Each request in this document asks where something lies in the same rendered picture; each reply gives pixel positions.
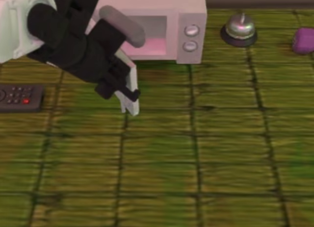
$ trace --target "microwave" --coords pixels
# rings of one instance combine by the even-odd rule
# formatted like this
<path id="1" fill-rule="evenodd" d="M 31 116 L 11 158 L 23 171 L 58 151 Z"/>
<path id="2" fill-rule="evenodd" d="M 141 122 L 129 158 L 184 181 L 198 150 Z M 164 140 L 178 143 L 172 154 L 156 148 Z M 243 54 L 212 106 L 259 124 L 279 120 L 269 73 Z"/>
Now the microwave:
<path id="1" fill-rule="evenodd" d="M 146 35 L 145 45 L 134 48 L 125 42 L 122 50 L 132 60 L 175 60 L 177 64 L 202 61 L 207 24 L 206 0 L 99 0 L 99 10 L 113 6 L 140 24 Z"/>

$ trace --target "service bell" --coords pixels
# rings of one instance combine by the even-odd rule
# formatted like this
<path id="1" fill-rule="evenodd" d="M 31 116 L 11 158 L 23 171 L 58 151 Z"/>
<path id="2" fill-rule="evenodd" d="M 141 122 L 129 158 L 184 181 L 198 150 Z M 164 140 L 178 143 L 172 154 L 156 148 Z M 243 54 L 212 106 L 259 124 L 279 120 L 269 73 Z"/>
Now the service bell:
<path id="1" fill-rule="evenodd" d="M 220 31 L 221 38 L 235 47 L 248 47 L 257 41 L 252 18 L 244 13 L 233 15 Z"/>

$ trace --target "bell button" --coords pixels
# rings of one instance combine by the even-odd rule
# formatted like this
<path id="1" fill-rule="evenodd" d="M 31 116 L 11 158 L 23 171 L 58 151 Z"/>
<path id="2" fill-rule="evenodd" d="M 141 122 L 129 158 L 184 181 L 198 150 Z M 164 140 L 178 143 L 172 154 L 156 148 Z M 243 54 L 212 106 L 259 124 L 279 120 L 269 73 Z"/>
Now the bell button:
<path id="1" fill-rule="evenodd" d="M 200 33 L 200 28 L 197 25 L 191 25 L 185 28 L 185 35 L 188 37 L 195 37 Z"/>
<path id="2" fill-rule="evenodd" d="M 185 42 L 183 44 L 183 49 L 186 52 L 193 52 L 193 51 L 197 50 L 197 48 L 198 48 L 198 45 L 195 41 L 189 41 L 189 42 Z"/>

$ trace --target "tiled floor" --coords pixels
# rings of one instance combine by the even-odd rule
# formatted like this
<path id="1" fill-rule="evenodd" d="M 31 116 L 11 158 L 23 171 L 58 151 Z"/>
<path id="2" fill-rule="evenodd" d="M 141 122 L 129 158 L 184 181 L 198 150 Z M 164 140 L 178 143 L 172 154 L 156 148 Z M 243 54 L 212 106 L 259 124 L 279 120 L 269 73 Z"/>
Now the tiled floor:
<path id="1" fill-rule="evenodd" d="M 138 64 L 141 113 L 26 58 L 0 82 L 45 84 L 44 110 L 0 114 L 1 227 L 313 227 L 312 56 L 289 45 L 314 11 L 247 10 L 259 41 L 203 64 Z"/>

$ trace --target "purple object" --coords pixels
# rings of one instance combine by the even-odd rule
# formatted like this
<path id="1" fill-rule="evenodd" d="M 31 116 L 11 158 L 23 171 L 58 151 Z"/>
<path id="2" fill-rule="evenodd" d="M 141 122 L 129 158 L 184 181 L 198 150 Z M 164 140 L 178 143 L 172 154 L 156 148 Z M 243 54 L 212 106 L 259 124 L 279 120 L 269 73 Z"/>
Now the purple object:
<path id="1" fill-rule="evenodd" d="M 309 54 L 314 51 L 314 28 L 300 28 L 294 35 L 292 50 L 296 54 Z"/>

